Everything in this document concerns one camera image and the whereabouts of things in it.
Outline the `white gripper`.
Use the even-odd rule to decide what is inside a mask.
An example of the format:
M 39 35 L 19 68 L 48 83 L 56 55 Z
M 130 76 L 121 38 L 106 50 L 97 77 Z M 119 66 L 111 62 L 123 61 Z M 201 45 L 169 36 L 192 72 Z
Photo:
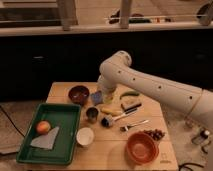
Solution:
M 105 79 L 102 75 L 97 80 L 97 89 L 102 92 L 103 95 L 112 95 L 117 88 L 117 85 L 111 83 Z

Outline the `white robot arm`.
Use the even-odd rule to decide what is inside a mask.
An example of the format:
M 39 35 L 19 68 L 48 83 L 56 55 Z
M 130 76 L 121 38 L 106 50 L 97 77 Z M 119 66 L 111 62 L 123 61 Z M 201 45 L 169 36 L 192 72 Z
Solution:
M 122 84 L 181 111 L 213 133 L 212 91 L 139 72 L 131 64 L 126 51 L 117 51 L 104 60 L 99 67 L 101 91 L 113 93 Z

